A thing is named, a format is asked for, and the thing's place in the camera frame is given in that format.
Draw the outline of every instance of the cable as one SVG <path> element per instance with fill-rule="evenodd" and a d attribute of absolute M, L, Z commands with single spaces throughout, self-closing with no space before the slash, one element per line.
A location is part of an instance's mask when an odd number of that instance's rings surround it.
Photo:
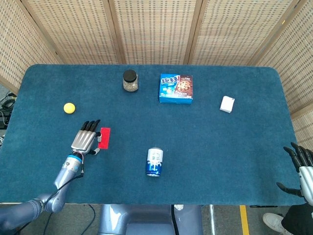
<path fill-rule="evenodd" d="M 3 115 L 3 112 L 0 110 L 0 113 L 2 114 L 2 121 L 3 121 L 3 124 L 5 125 L 5 126 L 7 126 L 8 124 L 5 124 L 5 122 L 4 122 L 4 115 Z"/>
<path fill-rule="evenodd" d="M 46 206 L 46 204 L 48 203 L 48 201 L 49 201 L 55 194 L 57 194 L 65 185 L 69 184 L 70 182 L 72 182 L 72 181 L 75 180 L 75 179 L 82 178 L 83 176 L 84 176 L 84 174 L 81 173 L 80 175 L 78 175 L 78 176 L 76 176 L 76 177 L 70 179 L 70 180 L 67 181 L 65 184 L 63 184 L 60 188 L 58 188 L 57 190 L 55 190 L 54 193 L 51 194 L 51 195 L 48 197 L 48 199 L 45 201 L 44 207 Z"/>
<path fill-rule="evenodd" d="M 52 214 L 53 214 L 53 213 L 50 213 L 49 218 L 48 218 L 48 221 L 47 221 L 46 224 L 45 224 L 44 235 L 45 235 L 45 232 L 46 232 L 46 230 L 47 230 L 47 227 L 48 227 L 48 224 L 49 224 L 49 221 L 50 221 L 50 218 L 51 218 Z"/>
<path fill-rule="evenodd" d="M 5 94 L 5 97 L 3 97 L 2 99 L 0 99 L 0 102 L 2 102 L 4 99 L 6 99 L 8 97 L 8 94 L 9 94 L 10 91 L 8 91 L 6 94 Z"/>
<path fill-rule="evenodd" d="M 175 235 L 179 235 L 178 226 L 177 226 L 177 222 L 175 219 L 174 205 L 171 205 L 171 214 L 172 214 L 172 221 L 174 225 Z"/>
<path fill-rule="evenodd" d="M 12 111 L 15 104 L 15 100 L 8 99 L 2 104 L 2 109 L 5 111 Z"/>
<path fill-rule="evenodd" d="M 88 228 L 92 225 L 92 223 L 94 222 L 94 219 L 96 218 L 96 212 L 94 211 L 94 208 L 90 204 L 88 204 L 88 206 L 90 206 L 90 208 L 93 210 L 93 218 L 92 218 L 92 221 L 88 224 L 88 226 L 85 228 L 85 230 L 82 232 L 81 235 L 83 235 L 88 230 Z"/>
<path fill-rule="evenodd" d="M 80 175 L 70 179 L 69 181 L 67 181 L 65 184 L 63 184 L 61 187 L 59 187 L 57 190 L 54 191 L 53 194 L 51 194 L 48 199 L 45 201 L 44 205 L 43 205 L 43 208 L 45 208 L 46 204 L 48 203 L 48 201 L 55 195 L 57 194 L 65 185 L 69 184 L 70 182 L 72 182 L 73 180 L 75 179 L 78 179 L 78 178 L 82 178 L 84 177 L 84 158 L 83 158 L 83 161 L 82 161 L 82 170 L 81 170 L 81 173 Z M 30 224 L 30 222 L 28 222 L 27 224 L 25 224 L 23 227 L 21 227 L 19 230 L 17 230 L 13 235 L 17 235 L 19 234 L 20 231 L 22 231 L 28 224 Z"/>

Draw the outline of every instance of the black jar lid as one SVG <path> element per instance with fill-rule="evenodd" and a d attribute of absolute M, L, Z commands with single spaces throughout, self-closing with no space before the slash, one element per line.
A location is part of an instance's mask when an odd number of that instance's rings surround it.
<path fill-rule="evenodd" d="M 134 70 L 126 70 L 123 74 L 123 79 L 125 82 L 134 82 L 137 78 L 137 73 Z"/>

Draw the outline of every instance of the yellow line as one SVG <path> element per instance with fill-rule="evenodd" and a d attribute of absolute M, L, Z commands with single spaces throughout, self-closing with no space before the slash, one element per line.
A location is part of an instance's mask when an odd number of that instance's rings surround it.
<path fill-rule="evenodd" d="M 243 235 L 249 235 L 248 219 L 246 216 L 246 206 L 240 205 L 239 208 L 240 208 L 241 226 L 243 228 Z"/>

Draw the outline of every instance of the white box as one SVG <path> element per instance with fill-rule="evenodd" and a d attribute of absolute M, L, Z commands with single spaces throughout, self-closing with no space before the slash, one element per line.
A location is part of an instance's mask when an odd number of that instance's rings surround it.
<path fill-rule="evenodd" d="M 233 109 L 234 101 L 235 101 L 234 98 L 225 95 L 223 97 L 220 110 L 230 113 L 231 110 Z"/>

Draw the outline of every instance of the black pants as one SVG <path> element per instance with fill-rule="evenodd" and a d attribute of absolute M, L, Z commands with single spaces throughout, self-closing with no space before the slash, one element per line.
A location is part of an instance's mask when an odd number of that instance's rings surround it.
<path fill-rule="evenodd" d="M 313 206 L 308 203 L 291 206 L 282 220 L 283 227 L 293 235 L 313 235 Z"/>

